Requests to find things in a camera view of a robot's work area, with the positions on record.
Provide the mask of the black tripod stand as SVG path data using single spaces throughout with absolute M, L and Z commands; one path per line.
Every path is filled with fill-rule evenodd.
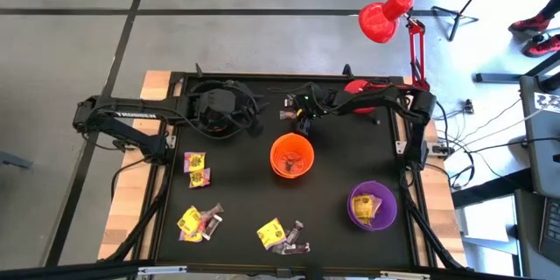
M 432 6 L 431 7 L 431 11 L 433 12 L 434 15 L 436 15 L 437 13 L 445 13 L 448 16 L 451 17 L 452 19 L 452 27 L 451 30 L 449 32 L 449 35 L 447 36 L 447 40 L 449 42 L 452 42 L 455 39 L 457 30 L 459 28 L 459 25 L 461 23 L 461 21 L 463 19 L 467 19 L 470 22 L 477 22 L 479 19 L 477 17 L 468 17 L 465 15 L 465 11 L 466 9 L 471 5 L 471 3 L 473 2 L 473 0 L 467 0 L 466 3 L 463 5 L 463 7 L 460 10 L 450 10 L 450 9 L 446 9 L 440 6 Z

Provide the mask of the silver frame bracket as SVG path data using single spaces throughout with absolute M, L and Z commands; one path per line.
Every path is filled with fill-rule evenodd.
M 380 272 L 380 278 L 387 278 L 390 280 L 431 280 L 429 274 L 383 270 Z
M 146 266 L 139 267 L 137 270 L 138 276 L 154 276 L 154 275 L 170 275 L 186 273 L 186 266 Z

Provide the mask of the white printed paper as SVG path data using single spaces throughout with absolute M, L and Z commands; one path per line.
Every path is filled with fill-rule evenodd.
M 560 114 L 560 95 L 534 92 L 536 110 Z

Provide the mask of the brown wrapped candy pile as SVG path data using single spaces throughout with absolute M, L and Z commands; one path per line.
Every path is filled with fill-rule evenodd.
M 305 169 L 303 157 L 294 151 L 288 151 L 281 155 L 278 159 L 278 165 L 282 172 L 290 175 L 300 173 Z

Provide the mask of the dark laptop keyboard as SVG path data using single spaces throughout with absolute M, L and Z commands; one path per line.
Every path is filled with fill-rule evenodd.
M 544 199 L 539 252 L 560 266 L 560 199 Z

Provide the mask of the gray furniture foot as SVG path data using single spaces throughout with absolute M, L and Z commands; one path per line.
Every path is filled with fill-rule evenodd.
M 0 150 L 0 165 L 12 165 L 22 169 L 30 169 L 33 162 Z

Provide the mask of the black aluminium table frame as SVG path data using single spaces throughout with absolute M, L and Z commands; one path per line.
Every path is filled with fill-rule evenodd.
M 389 112 L 393 116 L 394 140 L 396 149 L 396 138 L 398 136 L 398 121 L 394 112 Z M 104 280 L 122 277 L 137 276 L 139 267 L 146 266 L 186 266 L 186 273 L 224 273 L 224 274 L 246 274 L 246 275 L 270 275 L 275 277 L 380 277 L 380 272 L 383 271 L 399 271 L 410 273 L 429 274 L 431 280 L 464 280 L 472 279 L 475 274 L 470 268 L 455 264 L 450 268 L 446 268 L 442 263 L 437 263 L 434 266 L 423 266 L 421 264 L 420 245 L 421 235 L 415 231 L 412 216 L 407 209 L 405 201 L 405 192 L 403 182 L 399 172 L 399 191 L 394 193 L 397 203 L 397 215 L 405 214 L 406 222 L 409 230 L 409 245 L 412 252 L 411 265 L 405 269 L 383 268 L 376 269 L 362 269 L 356 272 L 344 271 L 342 269 L 324 269 L 319 266 L 310 265 L 307 267 L 292 268 L 267 268 L 267 269 L 253 269 L 246 266 L 234 266 L 231 268 L 218 267 L 212 269 L 192 268 L 186 264 L 169 264 L 160 263 L 157 260 L 157 252 L 160 243 L 161 228 L 165 216 L 165 207 L 169 188 L 171 185 L 172 174 L 175 165 L 175 159 L 178 154 L 179 132 L 177 130 L 177 144 L 171 155 L 171 163 L 165 169 L 164 183 L 166 186 L 164 195 L 161 201 L 156 205 L 157 219 L 153 229 L 153 237 L 150 245 L 150 253 L 145 260 L 135 261 L 102 261 L 77 265 L 64 265 L 49 268 L 33 268 L 33 269 L 14 269 L 0 272 L 1 280 Z

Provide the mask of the black desk base bar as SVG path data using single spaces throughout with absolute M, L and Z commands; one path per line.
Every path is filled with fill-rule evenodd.
M 515 84 L 522 76 L 536 77 L 544 75 L 559 66 L 560 51 L 553 53 L 526 73 L 476 73 L 473 77 L 473 81 L 475 83 Z

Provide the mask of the red desk lamp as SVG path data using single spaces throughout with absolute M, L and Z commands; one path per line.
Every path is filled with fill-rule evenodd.
M 364 35 L 380 44 L 389 42 L 399 26 L 400 18 L 406 18 L 406 28 L 409 34 L 409 56 L 411 68 L 411 83 L 397 84 L 389 81 L 351 80 L 344 90 L 350 94 L 367 91 L 381 91 L 383 88 L 395 86 L 401 90 L 413 88 L 423 91 L 431 89 L 425 75 L 425 25 L 411 17 L 410 10 L 414 0 L 387 0 L 384 3 L 370 3 L 363 7 L 358 14 L 360 29 Z

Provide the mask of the gray desk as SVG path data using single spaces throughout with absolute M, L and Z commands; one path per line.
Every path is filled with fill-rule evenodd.
M 526 129 L 530 168 L 537 192 L 560 199 L 560 114 L 536 110 L 534 92 L 560 95 L 560 90 L 543 92 L 536 77 L 520 78 L 521 103 Z

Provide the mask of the purple plastic bucket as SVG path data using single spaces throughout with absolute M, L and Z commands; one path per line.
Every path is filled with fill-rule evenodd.
M 375 214 L 366 222 L 354 212 L 354 199 L 360 196 L 371 195 L 381 201 Z M 381 231 L 390 227 L 397 216 L 397 203 L 395 195 L 382 183 L 370 180 L 355 186 L 347 197 L 347 213 L 350 220 L 359 228 L 367 231 Z

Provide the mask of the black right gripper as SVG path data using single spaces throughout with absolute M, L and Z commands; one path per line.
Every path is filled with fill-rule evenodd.
M 298 133 L 308 136 L 312 125 L 310 118 L 316 118 L 330 114 L 334 110 L 334 99 L 337 91 L 331 88 L 321 87 L 316 83 L 304 84 L 297 93 L 292 94 L 297 105 L 292 106 L 292 117 L 298 120 Z

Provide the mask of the person's red shoe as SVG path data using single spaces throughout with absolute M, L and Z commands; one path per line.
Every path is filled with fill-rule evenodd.
M 553 16 L 546 16 L 542 13 L 534 17 L 513 22 L 508 29 L 512 32 L 543 32 L 545 31 Z
M 523 54 L 527 57 L 538 58 L 550 53 L 556 53 L 560 51 L 560 35 L 554 35 L 553 37 L 539 43 L 532 45 L 527 48 Z

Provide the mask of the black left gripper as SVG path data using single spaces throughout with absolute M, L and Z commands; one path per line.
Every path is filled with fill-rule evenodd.
M 212 88 L 198 94 L 197 120 L 199 130 L 244 128 L 247 116 L 259 116 L 267 107 L 262 94 L 245 95 L 236 89 Z

